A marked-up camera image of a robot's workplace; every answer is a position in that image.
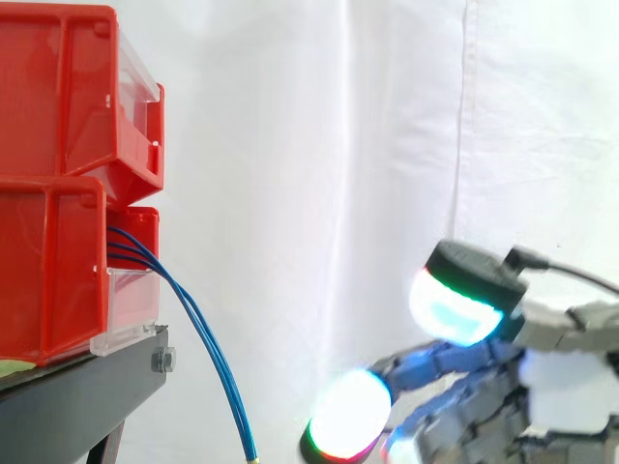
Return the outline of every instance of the white curtain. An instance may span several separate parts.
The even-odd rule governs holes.
[[[415,272],[455,236],[619,278],[613,0],[116,1],[166,87],[162,261],[202,305],[263,462],[338,371],[425,340]],[[535,290],[584,292],[553,280]],[[173,294],[177,370],[120,464],[243,454]]]

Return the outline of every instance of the metal table leg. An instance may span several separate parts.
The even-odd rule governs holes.
[[[86,464],[115,464],[125,422],[122,421],[88,453]]]

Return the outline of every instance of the glowing fingertip sensor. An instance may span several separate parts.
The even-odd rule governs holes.
[[[415,322],[428,334],[469,346],[490,336],[513,341],[522,327],[515,309],[526,284],[494,255],[441,241],[410,290]]]
[[[367,370],[353,370],[320,397],[300,443],[308,463],[359,463],[373,449],[391,413],[391,393]]]

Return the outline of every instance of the green light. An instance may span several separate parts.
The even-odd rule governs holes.
[[[462,346],[483,340],[503,319],[501,311],[460,295],[427,269],[415,278],[409,305],[415,321],[428,334]]]

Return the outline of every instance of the black cable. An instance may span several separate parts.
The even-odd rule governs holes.
[[[604,289],[611,293],[614,293],[615,295],[619,295],[619,286],[596,275],[581,271],[578,268],[573,268],[572,266],[553,262],[548,263],[548,268],[552,269],[553,271],[567,274],[569,276],[576,276],[582,278],[583,280],[587,280],[589,282],[595,283],[596,285],[599,285],[600,287],[603,287]]]
[[[596,285],[603,287],[605,290],[614,293],[615,295],[619,295],[619,286],[614,283],[572,266],[561,263],[553,263],[538,252],[522,246],[514,246],[505,257],[503,264],[517,274],[520,274],[525,269],[531,271],[558,271],[559,273],[579,277],[583,280],[587,280],[588,282],[595,283]]]

